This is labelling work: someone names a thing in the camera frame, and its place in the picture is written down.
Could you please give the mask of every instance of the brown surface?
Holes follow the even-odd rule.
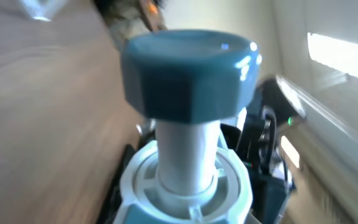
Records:
[[[0,223],[94,223],[140,121],[118,58],[86,1],[44,23],[0,0]]]

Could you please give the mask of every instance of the white shaft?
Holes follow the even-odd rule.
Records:
[[[202,124],[181,124],[159,121],[159,181],[178,195],[196,195],[211,184],[220,121]]]

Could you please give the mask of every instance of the blue knob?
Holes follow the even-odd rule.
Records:
[[[196,124],[237,115],[254,94],[261,57],[243,37],[166,30],[121,54],[126,100],[148,118]]]

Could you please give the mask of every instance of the wooden table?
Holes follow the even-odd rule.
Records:
[[[37,22],[0,0],[0,223],[94,223],[140,121],[90,3]]]

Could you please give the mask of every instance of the circular base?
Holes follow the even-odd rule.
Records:
[[[142,217],[138,223],[243,223],[252,203],[247,169],[233,150],[221,148],[215,167],[211,185],[205,191],[192,196],[176,195],[158,180],[157,142],[148,143],[122,175],[123,203],[114,223],[126,223],[133,216]]]

